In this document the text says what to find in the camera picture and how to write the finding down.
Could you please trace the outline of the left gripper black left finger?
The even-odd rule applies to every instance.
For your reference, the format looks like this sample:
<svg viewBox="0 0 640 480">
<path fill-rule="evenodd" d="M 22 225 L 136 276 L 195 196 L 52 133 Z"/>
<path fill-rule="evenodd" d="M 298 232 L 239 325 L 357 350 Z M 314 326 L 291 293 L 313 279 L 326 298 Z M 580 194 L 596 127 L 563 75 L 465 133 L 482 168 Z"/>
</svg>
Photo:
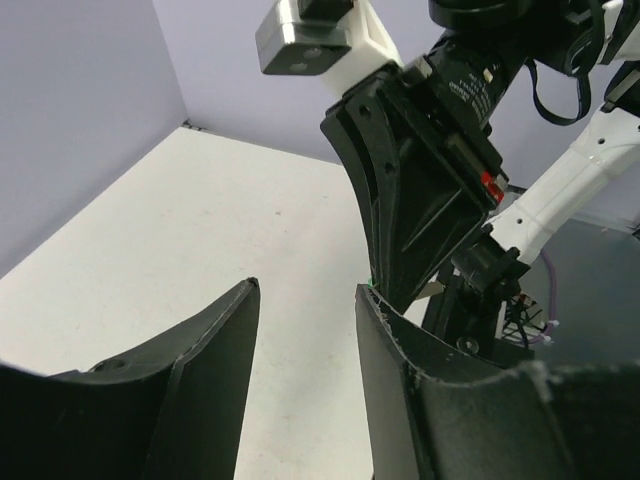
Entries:
<svg viewBox="0 0 640 480">
<path fill-rule="evenodd" d="M 88 371 L 1 369 L 5 479 L 230 479 L 260 313 L 248 278 Z"/>
</svg>

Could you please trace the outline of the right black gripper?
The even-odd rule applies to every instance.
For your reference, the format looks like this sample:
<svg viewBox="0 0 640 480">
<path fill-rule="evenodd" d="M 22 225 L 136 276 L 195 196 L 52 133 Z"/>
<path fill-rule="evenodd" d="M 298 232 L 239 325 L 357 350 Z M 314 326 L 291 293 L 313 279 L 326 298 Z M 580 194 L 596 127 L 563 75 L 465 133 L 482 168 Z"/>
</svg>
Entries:
<svg viewBox="0 0 640 480">
<path fill-rule="evenodd" d="M 489 120 L 505 91 L 495 62 L 424 54 L 368 76 L 321 123 L 356 195 L 374 288 L 399 312 L 504 198 Z"/>
</svg>

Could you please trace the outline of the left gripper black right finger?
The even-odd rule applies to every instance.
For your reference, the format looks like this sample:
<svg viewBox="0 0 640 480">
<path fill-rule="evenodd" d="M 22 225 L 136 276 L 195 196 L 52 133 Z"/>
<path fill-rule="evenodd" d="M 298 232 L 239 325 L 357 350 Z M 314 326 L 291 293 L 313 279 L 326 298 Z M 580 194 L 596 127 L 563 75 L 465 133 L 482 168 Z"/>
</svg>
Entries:
<svg viewBox="0 0 640 480">
<path fill-rule="evenodd" d="M 500 369 L 367 285 L 356 330 L 377 479 L 635 479 L 639 365 Z"/>
</svg>

